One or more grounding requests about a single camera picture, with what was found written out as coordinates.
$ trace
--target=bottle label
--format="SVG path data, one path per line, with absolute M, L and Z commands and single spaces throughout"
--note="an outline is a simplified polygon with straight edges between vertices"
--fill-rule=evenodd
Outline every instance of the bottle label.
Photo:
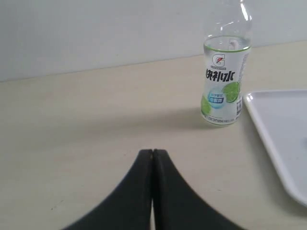
M 219 52 L 205 46 L 205 86 L 201 98 L 204 118 L 229 125 L 242 110 L 241 81 L 250 49 Z

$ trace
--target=tabletop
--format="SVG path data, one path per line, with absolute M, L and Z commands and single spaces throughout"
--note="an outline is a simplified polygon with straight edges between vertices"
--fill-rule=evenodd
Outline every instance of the tabletop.
M 243 93 L 307 88 L 307 42 L 253 48 Z M 203 56 L 0 83 L 0 229 L 60 229 L 101 202 L 143 148 L 249 230 L 305 230 L 244 108 L 203 120 Z

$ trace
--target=clear plastic bottle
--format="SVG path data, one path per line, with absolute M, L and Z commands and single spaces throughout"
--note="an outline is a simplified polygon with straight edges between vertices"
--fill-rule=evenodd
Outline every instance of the clear plastic bottle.
M 244 0 L 214 0 L 207 14 L 201 113 L 215 125 L 232 124 L 241 113 L 241 81 L 251 48 L 251 20 Z

